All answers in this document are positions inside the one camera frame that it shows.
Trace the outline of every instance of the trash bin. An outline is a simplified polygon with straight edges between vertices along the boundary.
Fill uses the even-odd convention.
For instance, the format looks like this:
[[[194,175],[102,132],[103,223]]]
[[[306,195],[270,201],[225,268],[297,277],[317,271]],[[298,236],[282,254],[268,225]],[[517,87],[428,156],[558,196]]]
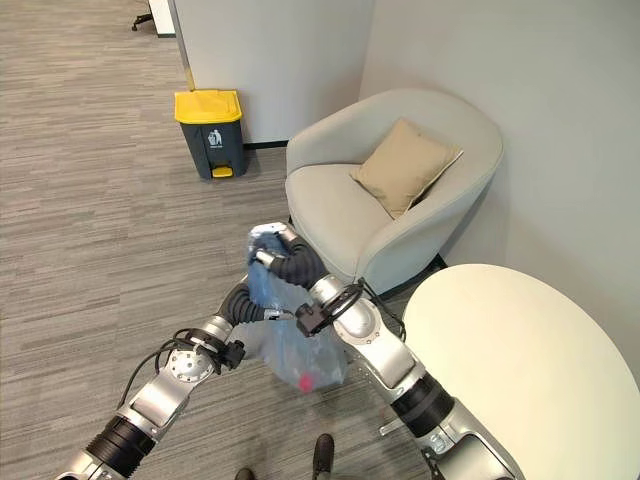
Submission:
[[[176,120],[200,177],[240,176],[247,171],[242,111],[235,90],[176,92]]]

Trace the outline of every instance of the plastic bag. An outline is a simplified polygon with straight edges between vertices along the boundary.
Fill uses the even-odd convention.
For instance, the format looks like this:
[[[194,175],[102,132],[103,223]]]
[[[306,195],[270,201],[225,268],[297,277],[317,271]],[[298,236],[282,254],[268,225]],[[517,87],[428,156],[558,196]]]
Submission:
[[[273,252],[286,254],[280,240],[272,233],[249,237],[249,292],[251,300],[265,308],[295,312],[303,303],[312,303],[302,287],[294,286],[270,273],[259,262],[251,262],[251,252],[258,243]],[[266,322],[260,356],[281,380],[311,392],[344,381],[347,360],[332,328],[313,337],[305,337],[295,320]]]

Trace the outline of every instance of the black shoe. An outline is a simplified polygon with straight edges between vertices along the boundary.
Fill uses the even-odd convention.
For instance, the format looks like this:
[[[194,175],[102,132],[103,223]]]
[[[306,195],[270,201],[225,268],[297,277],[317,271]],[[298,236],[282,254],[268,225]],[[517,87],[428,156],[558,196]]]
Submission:
[[[313,452],[313,480],[322,472],[331,472],[333,466],[333,437],[323,433],[316,440],[316,449]]]
[[[256,480],[256,476],[250,469],[241,468],[238,470],[238,473],[236,473],[235,480]]]

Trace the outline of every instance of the wall baseboard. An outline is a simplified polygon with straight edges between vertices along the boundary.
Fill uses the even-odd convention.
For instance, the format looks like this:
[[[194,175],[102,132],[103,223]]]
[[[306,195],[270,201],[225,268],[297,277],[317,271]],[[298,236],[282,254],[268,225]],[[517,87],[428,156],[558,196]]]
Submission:
[[[260,150],[262,148],[279,148],[286,147],[289,140],[277,140],[275,142],[256,142],[256,143],[245,143],[245,150]]]

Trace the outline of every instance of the white wall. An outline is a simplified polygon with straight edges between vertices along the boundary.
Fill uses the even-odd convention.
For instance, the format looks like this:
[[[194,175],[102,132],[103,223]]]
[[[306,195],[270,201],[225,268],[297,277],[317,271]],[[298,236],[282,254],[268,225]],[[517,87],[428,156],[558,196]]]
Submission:
[[[640,2],[378,0],[361,97],[425,85],[479,107],[505,139],[447,261],[564,292],[640,380]]]
[[[237,89],[245,142],[357,101],[374,0],[175,0],[195,88]]]

